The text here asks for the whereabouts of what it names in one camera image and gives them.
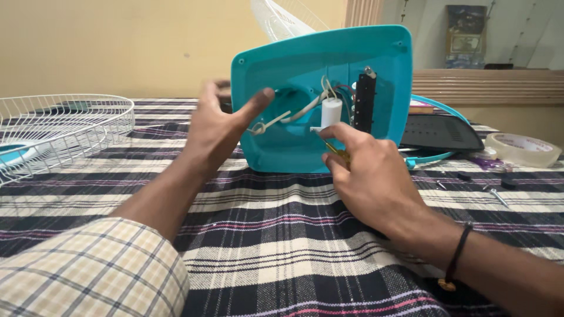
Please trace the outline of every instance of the plaid shirt sleeve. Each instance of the plaid shirt sleeve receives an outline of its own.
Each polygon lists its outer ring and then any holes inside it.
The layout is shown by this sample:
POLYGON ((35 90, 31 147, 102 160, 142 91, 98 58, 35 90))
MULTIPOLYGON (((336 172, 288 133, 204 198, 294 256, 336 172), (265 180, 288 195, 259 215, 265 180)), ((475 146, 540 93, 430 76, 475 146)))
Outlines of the plaid shirt sleeve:
POLYGON ((179 316, 187 293, 172 245, 122 218, 91 222, 0 262, 2 316, 179 316))

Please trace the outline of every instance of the white capacitor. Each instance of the white capacitor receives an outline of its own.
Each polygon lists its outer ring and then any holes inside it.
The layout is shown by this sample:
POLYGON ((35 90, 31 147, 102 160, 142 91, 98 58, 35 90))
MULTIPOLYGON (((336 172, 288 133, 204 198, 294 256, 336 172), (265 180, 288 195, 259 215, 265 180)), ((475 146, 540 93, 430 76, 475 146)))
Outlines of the white capacitor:
POLYGON ((341 121, 343 101, 337 98, 326 98, 321 102, 321 128, 324 129, 341 121))

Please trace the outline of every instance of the plaid bedsheet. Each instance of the plaid bedsheet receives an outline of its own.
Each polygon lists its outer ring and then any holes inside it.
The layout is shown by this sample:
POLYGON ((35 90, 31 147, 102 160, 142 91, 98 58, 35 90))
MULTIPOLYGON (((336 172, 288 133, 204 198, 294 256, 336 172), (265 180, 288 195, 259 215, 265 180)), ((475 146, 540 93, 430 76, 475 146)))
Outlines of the plaid bedsheet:
MULTIPOLYGON (((103 218, 180 153, 196 99, 137 99, 124 143, 59 173, 0 188, 0 257, 103 218)), ((485 138, 495 130, 474 124, 485 138)), ((564 156, 551 168, 513 165, 505 175, 453 157, 411 171, 425 202, 475 230, 564 261, 564 156), (456 178, 458 171, 472 182, 456 178), (441 180, 447 191, 437 188, 441 180), (495 185, 502 206, 485 184, 495 185)), ((188 316, 504 315, 443 272, 393 248, 338 199, 329 174, 258 173, 237 148, 198 194, 174 242, 190 275, 188 316)))

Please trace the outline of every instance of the fingernail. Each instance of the fingernail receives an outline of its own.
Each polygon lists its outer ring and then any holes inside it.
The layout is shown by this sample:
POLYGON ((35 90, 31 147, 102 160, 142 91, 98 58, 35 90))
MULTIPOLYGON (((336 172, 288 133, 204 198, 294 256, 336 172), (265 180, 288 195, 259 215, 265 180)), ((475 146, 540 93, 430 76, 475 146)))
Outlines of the fingernail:
POLYGON ((272 88, 265 88, 262 90, 262 92, 265 94, 265 96, 267 96, 270 100, 274 99, 274 90, 272 90, 272 88))

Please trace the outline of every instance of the black bracelet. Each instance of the black bracelet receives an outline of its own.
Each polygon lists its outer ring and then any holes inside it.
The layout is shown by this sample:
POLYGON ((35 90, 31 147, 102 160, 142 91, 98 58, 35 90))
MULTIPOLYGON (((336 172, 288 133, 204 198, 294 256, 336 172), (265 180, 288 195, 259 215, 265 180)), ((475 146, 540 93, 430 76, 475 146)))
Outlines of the black bracelet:
POLYGON ((468 237, 468 234, 470 233, 473 227, 474 226, 470 222, 467 222, 464 225, 464 231, 462 232, 462 236, 460 236, 460 242, 456 247, 455 255, 452 257, 451 263, 448 265, 447 273, 444 279, 439 279, 438 281, 440 287, 442 287, 444 290, 447 290, 449 292, 454 292, 456 290, 456 286, 452 283, 452 276, 456 271, 456 262, 458 262, 460 253, 462 253, 462 248, 466 243, 466 238, 468 237))

